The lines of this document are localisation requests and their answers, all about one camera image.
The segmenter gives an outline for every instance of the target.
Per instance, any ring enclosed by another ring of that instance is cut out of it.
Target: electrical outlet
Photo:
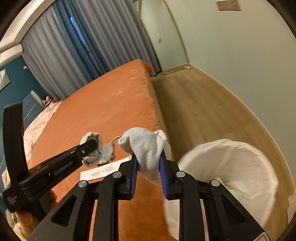
[[[241,11],[238,0],[217,1],[219,11]]]

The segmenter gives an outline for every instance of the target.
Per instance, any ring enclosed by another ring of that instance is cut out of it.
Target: human hand
[[[57,204],[57,195],[54,193],[54,191],[49,191],[49,200],[50,200],[50,209],[53,209],[55,205]],[[30,234],[34,231],[33,225],[34,225],[34,217],[28,212],[24,210],[19,210],[15,212],[16,217],[20,224],[20,229],[24,237],[27,239]]]

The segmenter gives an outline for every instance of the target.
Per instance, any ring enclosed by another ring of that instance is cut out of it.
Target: blue wall
[[[3,123],[3,109],[6,105],[22,101],[31,90],[34,90],[41,99],[47,95],[31,71],[23,69],[25,65],[24,59],[19,57],[2,68],[6,69],[10,83],[0,91],[0,128]]]

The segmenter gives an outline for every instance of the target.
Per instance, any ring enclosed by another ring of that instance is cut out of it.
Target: plastic bag
[[[178,163],[195,179],[217,179],[264,227],[275,203],[278,179],[267,157],[255,147],[228,139],[198,145]],[[179,200],[164,201],[165,219],[171,236],[179,236]]]

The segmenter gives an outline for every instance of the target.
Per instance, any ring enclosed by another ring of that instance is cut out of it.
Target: metal screw
[[[211,184],[214,186],[214,187],[218,187],[220,185],[220,182],[218,180],[213,180],[211,181]]]
[[[86,182],[86,181],[80,181],[80,182],[78,183],[78,186],[79,186],[80,188],[84,188],[86,185],[87,185],[87,182]]]
[[[177,177],[185,177],[185,172],[177,172]]]
[[[119,177],[121,177],[121,175],[122,175],[121,172],[114,172],[112,176],[114,178],[119,178]]]

